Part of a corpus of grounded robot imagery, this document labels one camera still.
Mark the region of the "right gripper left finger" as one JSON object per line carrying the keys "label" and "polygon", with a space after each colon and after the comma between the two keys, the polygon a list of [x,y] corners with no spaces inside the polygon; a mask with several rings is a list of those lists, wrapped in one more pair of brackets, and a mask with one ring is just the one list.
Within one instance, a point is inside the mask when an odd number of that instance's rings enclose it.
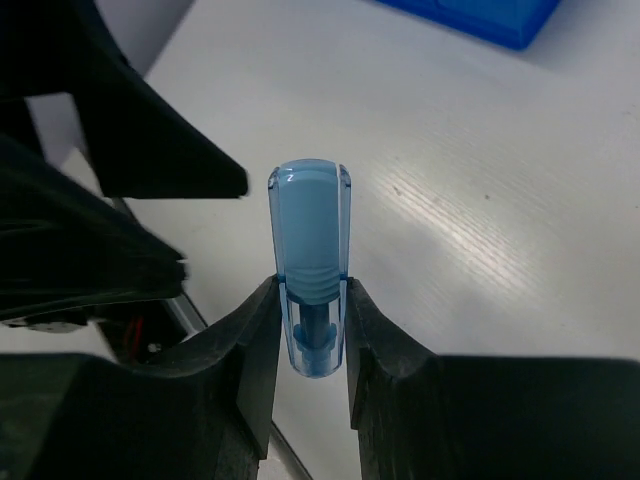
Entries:
{"label": "right gripper left finger", "polygon": [[275,278],[149,363],[1,359],[5,479],[253,479],[267,455],[280,348]]}

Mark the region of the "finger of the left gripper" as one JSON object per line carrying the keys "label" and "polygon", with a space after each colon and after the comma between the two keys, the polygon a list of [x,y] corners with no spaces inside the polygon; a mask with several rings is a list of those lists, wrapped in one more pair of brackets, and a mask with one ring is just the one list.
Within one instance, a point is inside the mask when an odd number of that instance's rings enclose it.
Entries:
{"label": "finger of the left gripper", "polygon": [[107,197],[235,199],[244,168],[192,126],[130,66],[94,2],[67,1],[68,79]]}
{"label": "finger of the left gripper", "polygon": [[178,296],[182,255],[1,138],[1,317]]}

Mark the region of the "blue correction tape case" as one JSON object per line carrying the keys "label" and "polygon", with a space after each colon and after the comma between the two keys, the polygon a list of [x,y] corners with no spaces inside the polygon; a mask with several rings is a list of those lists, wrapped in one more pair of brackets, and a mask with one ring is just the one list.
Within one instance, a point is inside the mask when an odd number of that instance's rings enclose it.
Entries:
{"label": "blue correction tape case", "polygon": [[289,361],[323,378],[342,363],[351,178],[328,160],[287,162],[271,173],[268,200]]}

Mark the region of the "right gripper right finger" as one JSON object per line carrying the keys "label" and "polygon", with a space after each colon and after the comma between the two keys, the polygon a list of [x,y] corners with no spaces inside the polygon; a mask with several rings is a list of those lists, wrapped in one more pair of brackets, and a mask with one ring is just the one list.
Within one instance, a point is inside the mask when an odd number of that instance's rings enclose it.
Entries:
{"label": "right gripper right finger", "polygon": [[635,479],[639,365],[438,355],[347,284],[351,426],[366,479]]}

